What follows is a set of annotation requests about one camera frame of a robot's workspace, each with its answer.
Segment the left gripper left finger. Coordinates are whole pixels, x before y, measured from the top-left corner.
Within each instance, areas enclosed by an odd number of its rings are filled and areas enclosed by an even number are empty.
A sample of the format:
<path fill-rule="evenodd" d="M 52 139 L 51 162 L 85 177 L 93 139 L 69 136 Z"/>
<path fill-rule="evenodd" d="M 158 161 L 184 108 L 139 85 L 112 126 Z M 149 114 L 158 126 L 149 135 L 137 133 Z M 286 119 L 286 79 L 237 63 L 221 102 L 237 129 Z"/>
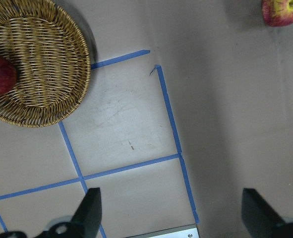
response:
<path fill-rule="evenodd" d="M 68 222 L 59 222 L 42 232 L 41 238 L 95 238 L 102 220 L 100 188 L 90 188 Z"/>

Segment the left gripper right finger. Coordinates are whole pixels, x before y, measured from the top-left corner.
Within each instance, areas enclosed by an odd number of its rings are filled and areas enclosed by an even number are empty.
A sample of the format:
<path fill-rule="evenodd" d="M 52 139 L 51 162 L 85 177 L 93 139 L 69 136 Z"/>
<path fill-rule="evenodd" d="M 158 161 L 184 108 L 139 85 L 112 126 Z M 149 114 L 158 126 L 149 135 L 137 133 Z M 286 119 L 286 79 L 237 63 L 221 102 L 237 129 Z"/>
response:
<path fill-rule="evenodd" d="M 293 219 L 283 219 L 254 188 L 244 188 L 241 218 L 252 238 L 293 238 Z"/>

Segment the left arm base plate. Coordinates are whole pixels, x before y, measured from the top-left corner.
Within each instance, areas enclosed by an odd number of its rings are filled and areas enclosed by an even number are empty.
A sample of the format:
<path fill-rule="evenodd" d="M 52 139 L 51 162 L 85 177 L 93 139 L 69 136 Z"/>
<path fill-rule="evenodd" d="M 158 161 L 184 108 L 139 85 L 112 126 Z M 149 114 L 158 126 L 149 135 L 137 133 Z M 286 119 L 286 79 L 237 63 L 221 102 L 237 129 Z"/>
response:
<path fill-rule="evenodd" d="M 200 234 L 197 225 L 193 224 L 132 236 L 132 238 L 200 238 Z"/>

